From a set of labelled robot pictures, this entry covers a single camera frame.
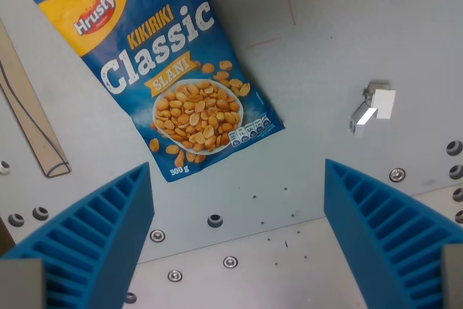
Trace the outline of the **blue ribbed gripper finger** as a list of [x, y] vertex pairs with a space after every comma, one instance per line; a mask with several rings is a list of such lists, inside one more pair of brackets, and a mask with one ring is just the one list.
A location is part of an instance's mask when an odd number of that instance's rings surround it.
[[413, 197], [331, 159], [324, 213], [368, 308], [443, 308], [441, 252], [462, 228]]
[[43, 261], [47, 308], [122, 308], [153, 217], [144, 163], [72, 204], [3, 258]]

